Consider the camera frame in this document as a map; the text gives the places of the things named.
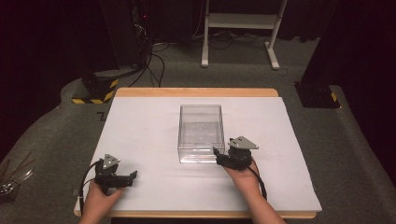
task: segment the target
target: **clear plastic box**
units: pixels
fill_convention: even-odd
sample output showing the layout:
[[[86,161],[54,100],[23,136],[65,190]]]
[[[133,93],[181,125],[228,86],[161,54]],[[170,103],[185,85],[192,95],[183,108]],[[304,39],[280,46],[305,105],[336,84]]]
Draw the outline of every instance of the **clear plastic box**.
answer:
[[[216,162],[213,147],[224,153],[221,105],[181,105],[177,146],[180,162]]]

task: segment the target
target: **human hand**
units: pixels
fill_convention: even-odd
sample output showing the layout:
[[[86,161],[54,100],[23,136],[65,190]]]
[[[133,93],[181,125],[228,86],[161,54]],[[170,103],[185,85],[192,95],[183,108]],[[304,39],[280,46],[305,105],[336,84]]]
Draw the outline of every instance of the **human hand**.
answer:
[[[79,224],[99,223],[124,191],[125,188],[117,189],[113,194],[107,196],[102,192],[101,187],[92,180]]]
[[[248,194],[256,194],[256,193],[261,194],[259,188],[259,181],[257,177],[251,171],[249,171],[249,169],[245,169],[243,171],[237,171],[227,167],[223,167],[223,168],[233,180],[233,184],[236,186],[236,188],[245,197],[248,196]],[[257,168],[254,159],[253,162],[250,164],[250,168],[254,172],[256,172],[256,174],[259,173],[259,170]]]

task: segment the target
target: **dark background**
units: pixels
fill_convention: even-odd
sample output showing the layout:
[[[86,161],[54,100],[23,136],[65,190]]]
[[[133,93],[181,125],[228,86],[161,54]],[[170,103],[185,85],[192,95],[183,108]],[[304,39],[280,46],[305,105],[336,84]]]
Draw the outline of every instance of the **dark background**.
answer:
[[[95,70],[117,68],[117,56],[111,56],[114,52],[109,54],[114,49],[105,23],[79,28],[72,25],[89,23],[87,15],[95,15],[88,17],[93,23],[103,21],[105,14],[98,3],[93,0],[78,1],[74,6],[60,0],[0,3],[3,78],[0,160],[30,125],[61,102],[60,91],[65,84]],[[308,80],[315,85],[336,84],[343,88],[362,132],[395,184],[396,20],[391,11],[395,4],[389,0],[340,0],[335,7],[336,3],[289,1],[278,37],[299,36],[302,41],[321,37],[308,65]],[[148,13],[151,10],[157,15],[152,19],[153,32],[189,44],[189,36],[199,24],[201,1],[150,0],[148,4],[151,6]],[[240,4],[236,0],[218,0],[211,1],[211,8],[218,12],[273,13],[279,1]],[[198,34],[202,29],[201,22]],[[100,38],[101,48],[82,45],[90,41],[84,42],[76,34]],[[88,53],[92,49],[98,52],[94,56]],[[96,62],[101,61],[108,65],[100,67],[104,64]]]

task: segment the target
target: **black stand base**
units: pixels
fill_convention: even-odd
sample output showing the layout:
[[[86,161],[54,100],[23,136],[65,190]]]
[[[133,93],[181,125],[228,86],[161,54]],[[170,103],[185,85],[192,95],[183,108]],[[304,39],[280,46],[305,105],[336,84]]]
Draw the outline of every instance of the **black stand base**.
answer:
[[[297,90],[303,107],[340,108],[337,97],[329,87],[318,88],[314,85],[301,85],[300,82],[295,82],[294,87]]]
[[[79,84],[72,96],[75,104],[105,104],[114,94],[118,79],[95,80],[93,85],[83,82]]]

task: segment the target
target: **forearm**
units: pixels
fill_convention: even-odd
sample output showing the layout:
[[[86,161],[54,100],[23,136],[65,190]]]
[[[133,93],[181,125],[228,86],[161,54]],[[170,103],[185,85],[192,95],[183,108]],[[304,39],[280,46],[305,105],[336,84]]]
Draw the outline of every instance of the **forearm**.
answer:
[[[244,197],[254,224],[286,223],[259,191],[246,193]]]

